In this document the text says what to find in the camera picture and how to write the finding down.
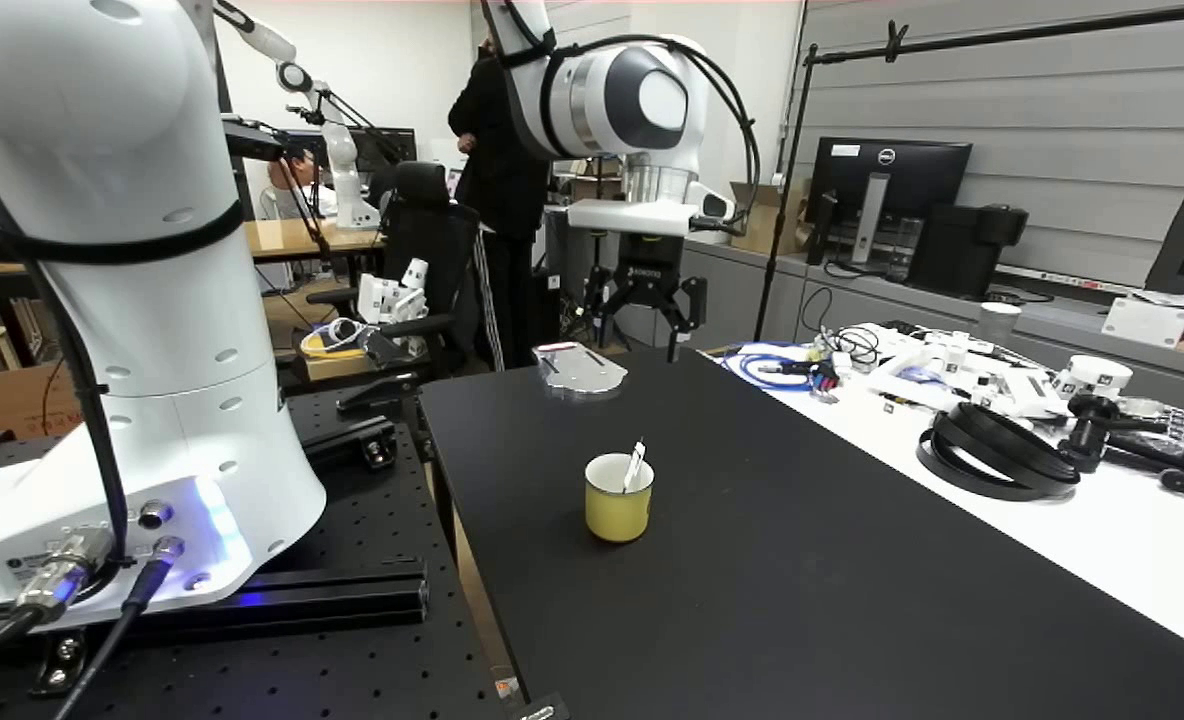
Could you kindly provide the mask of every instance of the box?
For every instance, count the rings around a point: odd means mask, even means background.
[[[36,364],[0,372],[0,433],[16,439],[60,439],[82,424],[82,401],[69,370]]]

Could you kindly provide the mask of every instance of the person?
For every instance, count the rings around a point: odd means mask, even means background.
[[[298,221],[298,199],[291,199],[291,190],[289,179],[298,183],[306,207],[312,216],[336,216],[336,193],[323,183],[329,179],[329,163],[323,163],[323,139],[319,138],[285,138],[285,163],[289,163],[289,175],[269,163],[269,195],[263,195],[263,216],[278,216],[278,221]]]
[[[449,111],[449,128],[470,158],[457,199],[488,227],[488,276],[509,370],[532,364],[529,355],[529,276],[532,246],[547,199],[547,160],[520,139],[513,115],[509,72],[497,45],[479,45],[470,87]]]

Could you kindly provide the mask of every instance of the black tabletop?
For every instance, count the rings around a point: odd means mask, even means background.
[[[308,439],[333,424],[333,401],[298,401],[298,428]],[[362,458],[319,458],[329,519],[302,542],[302,557],[341,578],[422,566],[429,573],[429,615],[383,628],[319,628],[216,642],[147,642],[116,652],[82,715],[193,720],[193,715],[497,715],[497,692],[470,619],[462,580],[439,537],[422,462],[408,433],[398,433],[392,474]],[[40,646],[0,659],[0,715],[40,720],[51,700],[27,700]]]
[[[1184,642],[700,355],[607,404],[536,372],[426,390],[516,668],[572,715],[1184,715]],[[645,439],[641,545],[582,469]]]

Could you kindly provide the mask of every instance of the yellow cup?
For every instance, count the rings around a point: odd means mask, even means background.
[[[629,451],[595,458],[585,469],[585,519],[587,519],[587,533],[607,545],[631,545],[650,527],[658,469],[641,462],[631,487],[626,487],[629,469],[631,469]]]

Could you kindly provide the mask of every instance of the chair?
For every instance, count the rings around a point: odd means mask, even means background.
[[[449,206],[445,170],[402,163],[383,216],[402,267],[408,267],[408,259],[429,259],[429,318],[413,326],[383,326],[365,341],[365,353],[382,364],[382,379],[345,396],[341,417],[374,417],[402,404],[418,383],[473,355],[479,328],[488,332],[499,370],[485,264],[488,227],[473,207]]]

